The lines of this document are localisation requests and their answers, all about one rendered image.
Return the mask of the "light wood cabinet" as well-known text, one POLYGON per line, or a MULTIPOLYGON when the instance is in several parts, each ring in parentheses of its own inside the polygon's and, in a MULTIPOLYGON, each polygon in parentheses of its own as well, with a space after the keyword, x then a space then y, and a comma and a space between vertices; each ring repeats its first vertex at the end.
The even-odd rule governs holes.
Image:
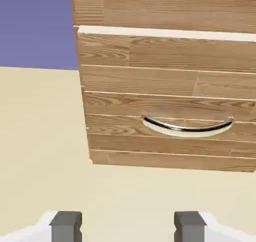
POLYGON ((77 47, 77 41, 76 41, 76 35, 77 35, 76 30, 78 26, 80 25, 107 26, 107 25, 104 24, 103 0, 70 0, 70 1, 72 6, 73 27, 75 32, 75 42, 76 42, 78 70, 79 70, 78 47, 77 47))

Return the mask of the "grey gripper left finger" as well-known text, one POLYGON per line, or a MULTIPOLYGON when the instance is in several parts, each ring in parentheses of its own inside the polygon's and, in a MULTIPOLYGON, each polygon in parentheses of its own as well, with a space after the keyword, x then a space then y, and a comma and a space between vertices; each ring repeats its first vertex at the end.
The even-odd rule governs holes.
POLYGON ((33 226, 0 236, 0 242, 83 242, 82 213, 47 211, 33 226))

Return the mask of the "light wood drawer front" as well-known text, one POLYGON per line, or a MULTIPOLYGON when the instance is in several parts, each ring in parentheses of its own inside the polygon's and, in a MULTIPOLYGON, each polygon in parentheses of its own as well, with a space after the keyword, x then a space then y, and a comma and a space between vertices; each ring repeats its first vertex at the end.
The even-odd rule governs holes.
POLYGON ((102 0, 107 26, 256 33, 256 0, 102 0))
POLYGON ((79 74, 94 164, 256 173, 256 33, 80 25, 79 74), (215 136, 156 132, 229 121, 215 136))

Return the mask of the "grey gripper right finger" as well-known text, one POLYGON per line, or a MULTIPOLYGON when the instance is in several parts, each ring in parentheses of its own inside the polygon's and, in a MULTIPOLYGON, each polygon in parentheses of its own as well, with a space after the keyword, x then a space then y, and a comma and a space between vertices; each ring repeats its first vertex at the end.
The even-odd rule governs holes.
POLYGON ((206 211, 174 213, 173 242, 256 242, 256 235, 220 224, 206 211))

